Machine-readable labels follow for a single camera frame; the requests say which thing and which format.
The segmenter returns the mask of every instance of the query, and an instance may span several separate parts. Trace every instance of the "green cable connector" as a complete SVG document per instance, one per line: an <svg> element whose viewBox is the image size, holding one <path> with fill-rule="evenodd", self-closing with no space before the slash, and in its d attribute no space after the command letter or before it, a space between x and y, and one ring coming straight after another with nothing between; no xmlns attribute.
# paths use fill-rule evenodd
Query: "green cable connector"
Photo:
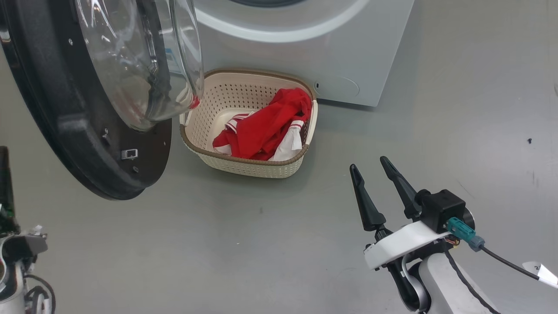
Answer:
<svg viewBox="0 0 558 314"><path fill-rule="evenodd" d="M480 251L480 246L484 245L484 239L477 235L474 229L467 226L462 220L452 217L446 223L446 229L454 236L467 242L473 251Z"/></svg>

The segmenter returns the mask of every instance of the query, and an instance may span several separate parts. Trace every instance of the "laundry basket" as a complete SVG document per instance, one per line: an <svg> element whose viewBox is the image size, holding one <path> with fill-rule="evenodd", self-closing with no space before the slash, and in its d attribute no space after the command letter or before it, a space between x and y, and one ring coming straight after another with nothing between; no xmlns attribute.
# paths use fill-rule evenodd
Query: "laundry basket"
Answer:
<svg viewBox="0 0 558 314"><path fill-rule="evenodd" d="M204 84L205 93L198 108L180 116L182 139L191 151L210 167L252 177L287 178L299 169L318 118L318 102L308 85L283 74L236 69L208 72ZM297 87L312 99L312 113L300 131L305 144L295 157L286 161L262 161L218 154L213 150L213 140L234 115L257 111L267 106L279 89Z"/></svg>

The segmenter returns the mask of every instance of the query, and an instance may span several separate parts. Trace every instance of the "gray floor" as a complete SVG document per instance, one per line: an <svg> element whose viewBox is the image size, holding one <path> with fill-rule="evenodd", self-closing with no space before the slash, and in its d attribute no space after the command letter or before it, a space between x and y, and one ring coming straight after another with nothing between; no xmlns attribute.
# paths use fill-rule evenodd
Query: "gray floor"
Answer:
<svg viewBox="0 0 558 314"><path fill-rule="evenodd" d="M466 200L494 251L558 272L557 13L556 1L417 1L377 109L321 106L296 175L210 169L176 130L165 174L128 202L65 170L2 59L0 145L20 222L49 233L37 273L58 313L405 313L389 274L366 267L373 235L348 175L356 163L390 228L407 223L381 155L416 189ZM454 256L503 313L556 312L555 290L465 246Z"/></svg>

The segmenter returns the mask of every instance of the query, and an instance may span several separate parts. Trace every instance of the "clothing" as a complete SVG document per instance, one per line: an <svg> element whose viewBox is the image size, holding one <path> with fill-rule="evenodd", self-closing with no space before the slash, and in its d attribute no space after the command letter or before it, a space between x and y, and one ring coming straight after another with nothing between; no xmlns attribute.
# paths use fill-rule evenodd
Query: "clothing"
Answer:
<svg viewBox="0 0 558 314"><path fill-rule="evenodd" d="M302 149L300 129L310 118L311 110L310 97L302 89L280 89L267 107L253 114L236 115L227 122L213 140L213 148L245 159L288 160L298 153L294 151ZM287 134L289 137L282 143ZM274 157L280 144L280 155Z"/></svg>

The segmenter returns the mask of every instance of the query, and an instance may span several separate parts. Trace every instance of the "basket rim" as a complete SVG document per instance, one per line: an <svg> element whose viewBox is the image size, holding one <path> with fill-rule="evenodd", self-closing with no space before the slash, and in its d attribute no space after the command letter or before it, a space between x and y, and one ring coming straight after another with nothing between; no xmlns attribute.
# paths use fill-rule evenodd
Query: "basket rim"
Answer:
<svg viewBox="0 0 558 314"><path fill-rule="evenodd" d="M306 88L306 90L310 92L310 95L311 95L311 98L312 98L312 115L314 114L315 111L317 111L317 108L315 108L315 107L317 107L318 102L316 101L315 92L308 86L308 84L306 84L300 78L294 77L294 76L289 75L289 74L266 71L266 70L262 71L262 70L237 69L237 68L210 70L210 71L205 73L204 77L208 78L212 75L223 74L223 73L252 74L252 75L268 76L268 77L275 77L275 78L294 81L294 82L304 86ZM182 140L184 141L184 144L186 144L186 146L188 146L188 148L190 148L191 150L193 150L197 154L207 155L207 156L211 156L211 157L215 157L215 158L219 158L219 159L223 159L223 160L234 161L236 163L250 164L250 165L262 165L262 166L286 166L286 165L290 165L290 164L296 162L297 160L301 159L304 156L304 154L306 154L306 152L308 151L308 148L310 147L309 144L304 144L304 146L302 147L302 150L298 154L296 154L296 156L294 156L293 158L291 158L289 160L285 160L285 161L254 160L254 159L245 159L245 158L232 157L232 156L227 156L227 155L223 155L223 154L218 154L216 152L201 149L201 148L195 146L188 139L188 137L186 135L186 127L182 123L180 124L180 135L182 136Z"/></svg>

